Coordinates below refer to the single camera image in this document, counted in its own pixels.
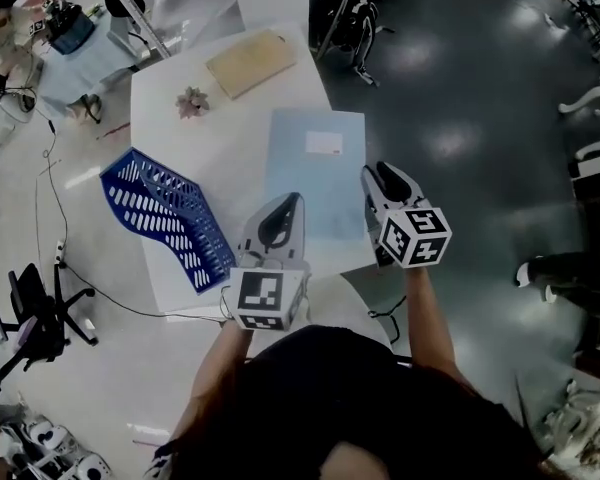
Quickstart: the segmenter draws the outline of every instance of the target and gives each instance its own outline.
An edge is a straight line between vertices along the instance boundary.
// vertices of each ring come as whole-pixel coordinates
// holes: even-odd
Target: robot
[[[46,418],[36,416],[24,425],[23,430],[29,441],[47,452],[38,462],[28,466],[37,478],[48,478],[41,468],[56,459],[61,459],[65,468],[58,480],[113,478],[113,473],[104,459],[83,448],[65,427],[54,426]]]
[[[297,192],[264,205],[247,222],[231,269],[229,312],[243,329],[286,331],[306,303],[304,199]]]
[[[440,208],[433,208],[420,185],[397,167],[378,162],[362,169],[365,199],[377,225],[370,231],[376,261],[402,268],[440,263],[451,228]]]

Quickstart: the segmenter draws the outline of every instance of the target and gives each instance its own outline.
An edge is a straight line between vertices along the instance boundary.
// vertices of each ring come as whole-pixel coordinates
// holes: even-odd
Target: gray floor
[[[590,110],[560,118],[556,107],[596,85],[600,68],[559,0],[521,1],[571,30],[556,33],[511,0],[384,0],[380,24],[397,33],[380,34],[368,61],[381,87],[344,72],[337,55],[320,70],[334,109],[366,115],[369,161],[408,172],[450,222],[451,244],[430,270],[461,369],[512,409],[517,378],[537,421],[564,388],[585,318],[512,280],[530,257],[584,247],[567,163],[600,139],[600,120]],[[349,279],[379,311],[403,293],[397,269]],[[408,353],[404,309],[396,315],[396,350]]]

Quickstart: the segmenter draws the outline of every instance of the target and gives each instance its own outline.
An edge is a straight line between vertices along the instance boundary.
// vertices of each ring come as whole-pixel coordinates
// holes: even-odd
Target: light blue folder
[[[364,114],[276,109],[269,134],[267,200],[300,192],[307,237],[360,240],[365,159]]]

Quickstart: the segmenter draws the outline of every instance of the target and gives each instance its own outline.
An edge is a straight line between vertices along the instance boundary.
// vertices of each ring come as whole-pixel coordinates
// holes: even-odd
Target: small toy
[[[184,94],[178,96],[176,107],[180,112],[180,119],[203,116],[211,108],[207,101],[207,95],[197,87],[195,89],[187,87]]]

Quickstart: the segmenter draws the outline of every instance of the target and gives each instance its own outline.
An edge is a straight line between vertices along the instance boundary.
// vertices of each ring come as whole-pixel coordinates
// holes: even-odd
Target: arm
[[[414,364],[446,373],[461,384],[469,382],[456,366],[447,321],[438,308],[425,268],[411,268],[407,276],[409,343]]]
[[[180,437],[193,423],[200,397],[213,389],[229,368],[244,363],[252,337],[253,331],[241,329],[234,321],[229,321],[222,327],[196,373],[191,398],[173,431],[172,440]]]
[[[27,41],[22,47],[17,48],[9,57],[0,63],[0,75],[9,76],[11,70],[31,51],[31,41]]]

